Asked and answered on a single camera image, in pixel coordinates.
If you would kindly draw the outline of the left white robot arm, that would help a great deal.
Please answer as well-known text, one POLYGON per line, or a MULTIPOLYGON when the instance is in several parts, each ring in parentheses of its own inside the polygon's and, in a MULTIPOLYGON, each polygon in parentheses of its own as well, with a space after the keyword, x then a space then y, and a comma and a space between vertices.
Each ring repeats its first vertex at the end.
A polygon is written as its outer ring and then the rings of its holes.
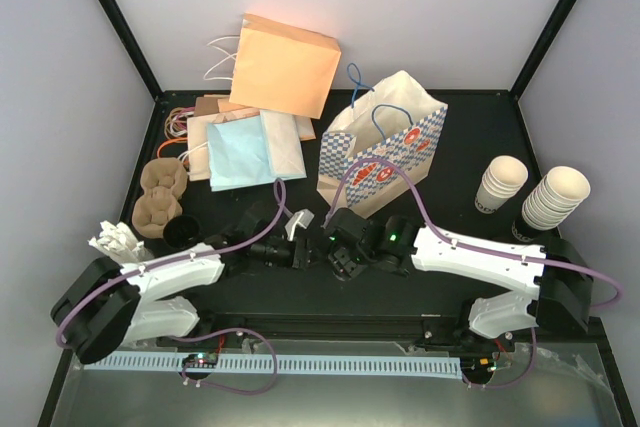
POLYGON ((182 292, 216 283, 248 257, 292 268, 309 264, 302 233, 313 213, 286 208, 282 180, 274 183, 274 197, 275 211, 256 203, 221 233, 182 240, 180 252, 144 261, 118 262, 109 256, 92 261, 51 310, 58 346, 81 363, 93 364, 121 346, 158 337, 207 344, 215 323, 182 292))

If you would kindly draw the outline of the blue checkered paper bag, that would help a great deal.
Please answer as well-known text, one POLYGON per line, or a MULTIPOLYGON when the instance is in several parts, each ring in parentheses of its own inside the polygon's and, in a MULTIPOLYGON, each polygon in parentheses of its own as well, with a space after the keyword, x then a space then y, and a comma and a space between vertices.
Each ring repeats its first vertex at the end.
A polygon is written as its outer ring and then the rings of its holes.
POLYGON ((426 178, 448 113, 401 70, 373 86, 358 66, 347 75, 354 91, 322 134, 317 192, 330 205, 368 217, 426 178))

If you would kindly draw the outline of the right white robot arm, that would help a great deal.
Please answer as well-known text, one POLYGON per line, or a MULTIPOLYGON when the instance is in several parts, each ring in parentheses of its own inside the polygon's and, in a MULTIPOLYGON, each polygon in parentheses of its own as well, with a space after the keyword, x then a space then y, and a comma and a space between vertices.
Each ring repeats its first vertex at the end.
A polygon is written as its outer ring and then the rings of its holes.
POLYGON ((461 235, 436 226, 421 196, 414 199, 422 220, 390 225, 364 219, 332 199, 323 224, 332 239, 330 258, 345 276, 364 266, 396 272, 407 262, 417 271, 503 288, 500 295, 474 298, 467 315, 455 324, 456 341, 467 350, 514 330, 586 332, 590 313, 597 307, 592 301, 595 281, 609 284, 615 292, 606 306, 623 297, 618 281, 587 267, 560 238, 545 244, 508 244, 461 235))

